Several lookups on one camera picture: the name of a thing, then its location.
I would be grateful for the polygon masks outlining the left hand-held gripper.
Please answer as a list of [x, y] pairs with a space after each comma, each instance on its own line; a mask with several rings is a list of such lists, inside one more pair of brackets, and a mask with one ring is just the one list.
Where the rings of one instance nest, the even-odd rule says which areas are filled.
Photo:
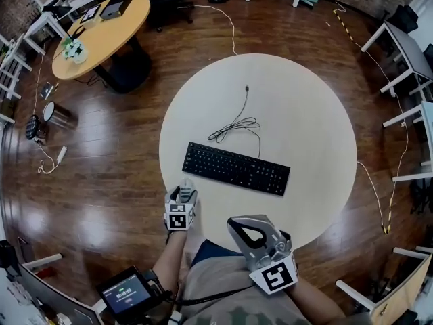
[[191, 193], [189, 203], [177, 203], [180, 186], [175, 186], [169, 190], [165, 197], [165, 222], [170, 231], [188, 230], [195, 219], [195, 205], [198, 192]]

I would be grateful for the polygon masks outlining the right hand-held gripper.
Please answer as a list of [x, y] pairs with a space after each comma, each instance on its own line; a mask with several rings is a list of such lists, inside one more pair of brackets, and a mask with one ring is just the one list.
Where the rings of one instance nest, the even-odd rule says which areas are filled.
[[279, 231], [266, 215], [231, 217], [227, 229], [246, 258], [249, 277], [268, 295], [298, 282], [291, 236]]

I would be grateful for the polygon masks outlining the white computer mouse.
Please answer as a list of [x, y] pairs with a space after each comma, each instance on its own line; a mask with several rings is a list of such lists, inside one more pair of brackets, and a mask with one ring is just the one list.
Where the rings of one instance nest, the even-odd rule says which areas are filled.
[[192, 180], [184, 178], [179, 184], [178, 201], [180, 203], [187, 203], [196, 195], [196, 188]]

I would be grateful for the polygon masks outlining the black keyboard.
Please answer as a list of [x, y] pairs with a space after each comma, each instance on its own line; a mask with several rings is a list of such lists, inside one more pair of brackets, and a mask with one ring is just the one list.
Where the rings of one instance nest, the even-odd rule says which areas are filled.
[[182, 171], [250, 190], [283, 196], [290, 168], [190, 142]]

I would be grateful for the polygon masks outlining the person's left forearm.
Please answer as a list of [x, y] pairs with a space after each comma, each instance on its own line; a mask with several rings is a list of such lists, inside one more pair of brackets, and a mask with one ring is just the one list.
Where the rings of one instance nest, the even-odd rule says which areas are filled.
[[174, 231], [169, 237], [153, 271], [164, 290], [177, 291], [183, 250], [187, 241], [187, 231]]

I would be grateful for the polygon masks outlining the person's right forearm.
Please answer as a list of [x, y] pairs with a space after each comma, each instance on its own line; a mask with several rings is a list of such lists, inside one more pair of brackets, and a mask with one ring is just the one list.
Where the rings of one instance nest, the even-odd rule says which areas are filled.
[[285, 292], [312, 325], [330, 325], [346, 317], [337, 303], [301, 277]]

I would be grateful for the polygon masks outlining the person's legs in jeans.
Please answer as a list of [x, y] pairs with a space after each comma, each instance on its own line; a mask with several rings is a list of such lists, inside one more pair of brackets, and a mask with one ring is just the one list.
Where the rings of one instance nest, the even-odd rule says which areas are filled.
[[193, 258], [191, 267], [203, 260], [213, 257], [242, 257], [242, 254], [223, 248], [209, 240], [205, 240], [201, 243], [195, 257]]

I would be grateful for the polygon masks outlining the metal trash bin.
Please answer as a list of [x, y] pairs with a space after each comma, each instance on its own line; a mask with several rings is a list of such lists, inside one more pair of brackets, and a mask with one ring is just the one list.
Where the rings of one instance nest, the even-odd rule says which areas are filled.
[[53, 101], [44, 107], [42, 118], [45, 122], [63, 129], [75, 129], [78, 125], [78, 118], [74, 113]]

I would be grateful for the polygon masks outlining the wooden panel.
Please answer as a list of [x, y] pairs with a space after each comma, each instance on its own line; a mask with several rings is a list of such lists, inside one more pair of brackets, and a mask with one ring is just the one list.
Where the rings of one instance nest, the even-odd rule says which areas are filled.
[[432, 254], [409, 252], [409, 257], [420, 259], [421, 262], [401, 284], [375, 304], [370, 311], [373, 325], [393, 325], [413, 307], [426, 277]]

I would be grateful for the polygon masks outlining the dark desk with white legs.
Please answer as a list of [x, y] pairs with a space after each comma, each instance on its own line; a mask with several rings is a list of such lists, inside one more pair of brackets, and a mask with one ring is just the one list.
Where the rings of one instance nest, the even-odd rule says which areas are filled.
[[35, 306], [46, 320], [57, 325], [104, 325], [97, 308], [104, 304], [102, 301], [92, 307], [85, 305], [37, 276], [42, 267], [62, 258], [63, 255], [57, 253], [21, 264], [15, 248], [7, 240], [0, 240], [0, 269], [5, 271], [18, 294]]

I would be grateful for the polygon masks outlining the black round stool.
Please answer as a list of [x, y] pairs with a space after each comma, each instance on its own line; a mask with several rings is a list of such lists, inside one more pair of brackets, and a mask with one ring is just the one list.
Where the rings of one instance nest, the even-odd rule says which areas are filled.
[[46, 122], [33, 114], [26, 124], [25, 136], [29, 141], [45, 145], [48, 131]]

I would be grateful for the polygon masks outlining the small grey square object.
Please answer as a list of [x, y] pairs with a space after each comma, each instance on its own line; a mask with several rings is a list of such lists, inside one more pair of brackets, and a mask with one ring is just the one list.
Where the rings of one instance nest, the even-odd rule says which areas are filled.
[[57, 87], [58, 84], [53, 85], [49, 82], [46, 82], [46, 84], [44, 84], [44, 86], [40, 90], [39, 94], [44, 100], [46, 100], [53, 92], [56, 91]]

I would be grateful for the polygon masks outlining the round yellow wooden table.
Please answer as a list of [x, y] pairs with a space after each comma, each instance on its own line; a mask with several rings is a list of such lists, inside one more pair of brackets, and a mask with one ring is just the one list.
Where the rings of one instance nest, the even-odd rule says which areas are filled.
[[132, 0], [123, 15], [107, 21], [98, 18], [93, 26], [86, 27], [79, 39], [88, 55], [81, 64], [66, 60], [63, 47], [58, 45], [52, 61], [55, 77], [72, 80], [93, 70], [117, 93], [140, 87], [150, 74], [152, 61], [136, 33], [149, 12], [150, 0]]

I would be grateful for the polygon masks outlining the white flower pot plant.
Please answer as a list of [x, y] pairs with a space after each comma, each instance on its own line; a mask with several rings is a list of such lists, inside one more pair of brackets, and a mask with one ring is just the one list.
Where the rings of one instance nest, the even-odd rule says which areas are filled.
[[62, 52], [65, 60], [72, 60], [75, 64], [82, 64], [88, 57], [88, 50], [79, 39], [68, 39]]

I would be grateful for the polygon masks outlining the grey flat box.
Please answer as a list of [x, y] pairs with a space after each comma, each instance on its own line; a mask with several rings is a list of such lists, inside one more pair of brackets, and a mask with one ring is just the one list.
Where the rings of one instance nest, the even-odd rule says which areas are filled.
[[102, 20], [111, 20], [124, 14], [132, 0], [109, 0], [104, 10], [100, 13]]

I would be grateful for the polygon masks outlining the white-framed tablet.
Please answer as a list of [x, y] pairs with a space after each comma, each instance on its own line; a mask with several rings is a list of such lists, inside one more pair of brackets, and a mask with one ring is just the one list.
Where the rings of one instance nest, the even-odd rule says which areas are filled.
[[95, 5], [95, 6], [91, 7], [91, 8], [89, 8], [83, 14], [83, 17], [81, 18], [80, 23], [83, 24], [83, 23], [86, 23], [88, 21], [93, 20], [96, 17], [97, 12], [99, 11], [100, 7], [101, 7], [101, 5], [98, 4], [98, 5]]

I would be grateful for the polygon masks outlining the light blue desk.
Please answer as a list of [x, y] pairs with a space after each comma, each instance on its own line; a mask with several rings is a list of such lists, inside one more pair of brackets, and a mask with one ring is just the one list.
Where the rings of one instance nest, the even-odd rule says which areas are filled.
[[424, 161], [421, 165], [429, 166], [430, 170], [418, 174], [393, 177], [392, 181], [394, 183], [401, 181], [428, 179], [433, 177], [433, 102], [422, 101], [421, 104], [415, 106], [414, 108], [406, 112], [401, 111], [400, 115], [397, 115], [394, 118], [385, 121], [382, 126], [383, 128], [389, 127], [393, 124], [404, 121], [406, 118], [413, 116], [416, 113], [420, 113], [421, 115], [420, 121], [424, 124], [424, 128], [426, 130], [428, 149], [430, 154], [430, 159], [428, 161]]

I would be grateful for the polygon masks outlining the black desk lamp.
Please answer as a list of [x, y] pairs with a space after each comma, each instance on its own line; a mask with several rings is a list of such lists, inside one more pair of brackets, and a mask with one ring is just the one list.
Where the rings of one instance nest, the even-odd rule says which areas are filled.
[[58, 34], [62, 38], [68, 37], [70, 40], [78, 39], [85, 31], [85, 27], [83, 25], [80, 25], [73, 33], [70, 35], [67, 31], [65, 31], [61, 25], [60, 25], [60, 19], [63, 18], [72, 7], [66, 7], [66, 6], [54, 6], [54, 5], [48, 5], [43, 7], [42, 12], [46, 12], [50, 14], [51, 17], [53, 17], [56, 22], [54, 23], [53, 28], [58, 32]]

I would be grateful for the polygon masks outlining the white side table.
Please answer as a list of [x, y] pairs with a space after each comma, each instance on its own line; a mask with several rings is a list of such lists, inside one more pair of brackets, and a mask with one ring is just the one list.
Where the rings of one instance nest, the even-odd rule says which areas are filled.
[[39, 47], [31, 37], [39, 30], [43, 29], [46, 25], [49, 25], [59, 36], [64, 38], [67, 36], [66, 31], [62, 28], [60, 23], [55, 19], [51, 12], [43, 12], [38, 19], [30, 26], [26, 34], [24, 35], [24, 40], [31, 46], [36, 52], [41, 55], [45, 55], [45, 50]]
[[6, 66], [15, 60], [22, 67], [27, 69], [29, 72], [32, 72], [32, 67], [27, 64], [26, 57], [22, 55], [20, 51], [20, 46], [22, 41], [24, 40], [24, 34], [21, 34], [17, 39], [12, 39], [8, 45], [8, 51], [5, 54], [2, 62], [0, 63], [0, 71], [5, 70]]

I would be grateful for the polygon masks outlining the yellow-black striped floor tape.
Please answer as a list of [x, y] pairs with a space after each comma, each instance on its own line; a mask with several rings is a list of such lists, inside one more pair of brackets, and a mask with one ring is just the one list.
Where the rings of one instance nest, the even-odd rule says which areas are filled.
[[337, 9], [334, 9], [334, 10], [333, 10], [333, 13], [334, 13], [334, 15], [337, 17], [339, 23], [342, 25], [342, 27], [343, 27], [344, 31], [346, 32], [346, 34], [348, 35], [350, 41], [351, 41], [352, 43], [355, 44], [355, 40], [353, 39], [353, 37], [352, 37], [352, 35], [351, 35], [351, 33], [350, 33], [348, 27], [345, 25], [344, 21], [341, 19], [340, 15], [339, 15], [339, 13], [338, 13], [338, 10], [337, 10]]

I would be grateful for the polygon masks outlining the grey-top white-leg desk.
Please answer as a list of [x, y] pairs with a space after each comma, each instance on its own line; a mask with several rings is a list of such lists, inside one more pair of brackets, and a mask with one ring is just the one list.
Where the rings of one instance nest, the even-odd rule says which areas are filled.
[[418, 85], [417, 88], [410, 91], [409, 95], [419, 93], [421, 98], [424, 100], [424, 89], [433, 84], [433, 70], [430, 68], [429, 63], [424, 56], [423, 51], [419, 48], [417, 42], [408, 34], [393, 26], [391, 23], [385, 21], [370, 37], [370, 39], [361, 47], [361, 51], [365, 53], [383, 32], [387, 32], [391, 36], [392, 40], [397, 46], [397, 49], [399, 50], [400, 55], [406, 62], [408, 69], [404, 71], [404, 73], [398, 75], [394, 80], [389, 81], [388, 84], [380, 89], [380, 92], [384, 93], [389, 91], [391, 96], [394, 97], [396, 95], [393, 92], [394, 86], [407, 77], [414, 75], [416, 79], [421, 77], [425, 78], [426, 82]]

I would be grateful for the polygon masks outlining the white table frame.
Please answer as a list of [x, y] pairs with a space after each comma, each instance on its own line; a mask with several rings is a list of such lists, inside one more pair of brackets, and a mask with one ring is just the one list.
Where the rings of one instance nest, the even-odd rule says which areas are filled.
[[[433, 248], [426, 248], [422, 246], [417, 246], [414, 251], [394, 247], [392, 252], [404, 256], [409, 256], [409, 252], [417, 252], [417, 253], [432, 254], [433, 257]], [[347, 285], [342, 280], [337, 280], [336, 286], [342, 291], [344, 291], [351, 298], [353, 298], [355, 301], [360, 303], [362, 306], [366, 307], [369, 310], [369, 315], [370, 315], [370, 311], [375, 307], [375, 304], [378, 303], [369, 300], [367, 297], [365, 297], [364, 295], [362, 295], [361, 293], [353, 289], [351, 286]]]

